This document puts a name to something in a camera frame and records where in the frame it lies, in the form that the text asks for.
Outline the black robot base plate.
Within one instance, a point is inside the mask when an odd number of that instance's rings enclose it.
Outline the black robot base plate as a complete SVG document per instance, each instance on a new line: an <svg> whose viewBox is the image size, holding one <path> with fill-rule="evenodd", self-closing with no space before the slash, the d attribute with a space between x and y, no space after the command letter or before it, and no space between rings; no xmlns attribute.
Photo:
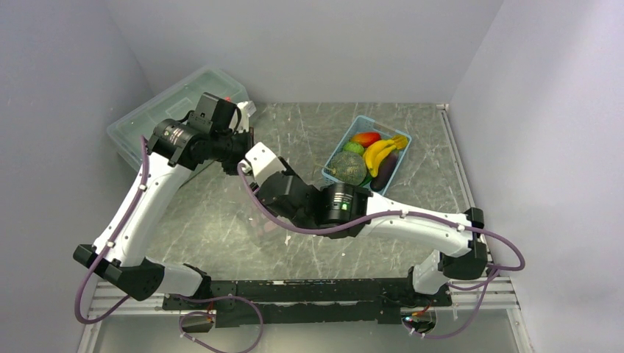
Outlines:
<svg viewBox="0 0 624 353"><path fill-rule="evenodd" d="M450 289L416 293L408 278L214 281L216 327L374 321L399 324L410 309L449 307Z"/></svg>

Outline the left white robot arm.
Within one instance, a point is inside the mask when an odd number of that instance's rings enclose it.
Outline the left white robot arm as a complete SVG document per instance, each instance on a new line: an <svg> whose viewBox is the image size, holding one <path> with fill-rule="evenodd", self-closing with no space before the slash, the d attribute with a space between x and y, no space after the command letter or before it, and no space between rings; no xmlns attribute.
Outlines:
<svg viewBox="0 0 624 353"><path fill-rule="evenodd" d="M195 168L215 160L234 174L252 143L244 115L206 118L192 112L180 121L160 122L143 141L141 169L110 225L93 244L79 245L74 259L137 301L167 293L181 295L194 309L205 307L212 296L208 274L192 265L150 260L146 250L169 202Z"/></svg>

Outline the clear zip top bag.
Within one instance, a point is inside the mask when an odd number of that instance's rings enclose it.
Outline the clear zip top bag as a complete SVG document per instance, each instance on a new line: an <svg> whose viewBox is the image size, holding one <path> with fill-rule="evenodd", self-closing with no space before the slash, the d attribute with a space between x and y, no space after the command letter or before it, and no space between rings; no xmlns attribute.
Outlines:
<svg viewBox="0 0 624 353"><path fill-rule="evenodd" d="M270 221L247 196L244 198L243 210L244 214L241 219L254 244L258 246L289 245L290 232Z"/></svg>

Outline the green netted melon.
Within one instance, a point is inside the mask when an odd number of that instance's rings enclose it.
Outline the green netted melon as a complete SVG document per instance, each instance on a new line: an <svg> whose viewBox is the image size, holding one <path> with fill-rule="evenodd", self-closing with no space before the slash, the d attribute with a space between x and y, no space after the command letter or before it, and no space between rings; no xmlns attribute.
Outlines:
<svg viewBox="0 0 624 353"><path fill-rule="evenodd" d="M325 170L338 181L351 185L361 184L368 173L362 156L352 151L336 153L328 162Z"/></svg>

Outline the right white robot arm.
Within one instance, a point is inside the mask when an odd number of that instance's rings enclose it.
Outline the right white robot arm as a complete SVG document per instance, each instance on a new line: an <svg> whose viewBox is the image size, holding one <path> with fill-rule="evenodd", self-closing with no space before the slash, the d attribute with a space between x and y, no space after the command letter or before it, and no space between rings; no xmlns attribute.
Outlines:
<svg viewBox="0 0 624 353"><path fill-rule="evenodd" d="M379 236L431 248L405 286L415 305L425 304L451 279L478 279L488 265L486 244L479 239L482 224L468 213L428 211L343 183L319 190L283 172L256 189L245 188L268 219L292 232L332 239Z"/></svg>

